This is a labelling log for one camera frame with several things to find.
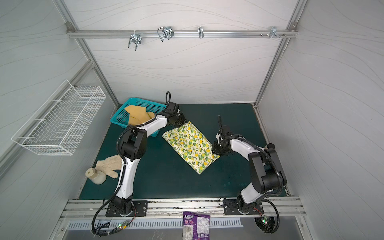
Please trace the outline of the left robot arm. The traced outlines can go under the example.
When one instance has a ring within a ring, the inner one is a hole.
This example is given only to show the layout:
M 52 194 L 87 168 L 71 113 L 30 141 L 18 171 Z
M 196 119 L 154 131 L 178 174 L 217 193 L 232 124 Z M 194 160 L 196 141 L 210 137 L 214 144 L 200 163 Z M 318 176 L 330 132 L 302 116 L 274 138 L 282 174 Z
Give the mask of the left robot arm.
M 169 102 L 166 108 L 150 120 L 127 127 L 118 138 L 116 147 L 122 158 L 119 183 L 110 205 L 121 215 L 127 216 L 133 209 L 133 184 L 138 164 L 147 150 L 148 137 L 154 132 L 173 125 L 176 128 L 187 123 L 180 106 Z

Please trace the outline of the lemon print skirt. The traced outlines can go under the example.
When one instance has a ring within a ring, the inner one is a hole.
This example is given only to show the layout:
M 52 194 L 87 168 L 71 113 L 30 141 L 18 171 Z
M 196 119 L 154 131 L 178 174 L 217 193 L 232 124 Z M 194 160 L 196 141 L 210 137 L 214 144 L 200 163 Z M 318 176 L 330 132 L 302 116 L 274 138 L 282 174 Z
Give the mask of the lemon print skirt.
M 220 157 L 213 153 L 213 145 L 190 121 L 166 131 L 162 137 L 199 175 Z

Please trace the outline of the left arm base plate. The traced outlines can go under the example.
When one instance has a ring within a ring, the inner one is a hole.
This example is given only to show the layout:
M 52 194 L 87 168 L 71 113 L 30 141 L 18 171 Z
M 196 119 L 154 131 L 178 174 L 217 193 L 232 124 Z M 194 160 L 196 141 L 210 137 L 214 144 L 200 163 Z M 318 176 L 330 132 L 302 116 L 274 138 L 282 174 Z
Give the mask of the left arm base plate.
M 145 217 L 148 201 L 112 201 L 106 211 L 106 217 Z

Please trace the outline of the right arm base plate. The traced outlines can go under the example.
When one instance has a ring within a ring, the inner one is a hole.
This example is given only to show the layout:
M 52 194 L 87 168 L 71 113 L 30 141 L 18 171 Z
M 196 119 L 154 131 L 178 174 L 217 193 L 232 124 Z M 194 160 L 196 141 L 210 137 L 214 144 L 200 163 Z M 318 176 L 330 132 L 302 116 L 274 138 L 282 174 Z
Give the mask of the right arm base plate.
M 261 204 L 246 204 L 243 200 L 220 198 L 219 206 L 224 209 L 225 215 L 264 215 L 264 209 Z

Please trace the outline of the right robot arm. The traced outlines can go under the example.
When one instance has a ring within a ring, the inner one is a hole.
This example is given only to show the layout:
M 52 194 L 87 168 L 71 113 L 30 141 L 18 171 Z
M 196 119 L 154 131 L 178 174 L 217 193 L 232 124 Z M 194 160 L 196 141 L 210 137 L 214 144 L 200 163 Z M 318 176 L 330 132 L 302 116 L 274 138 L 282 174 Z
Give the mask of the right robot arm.
M 251 182 L 237 197 L 240 213 L 247 214 L 265 198 L 282 194 L 287 179 L 274 144 L 259 147 L 243 136 L 232 133 L 229 126 L 219 127 L 216 138 L 213 144 L 215 155 L 238 153 L 249 162 Z

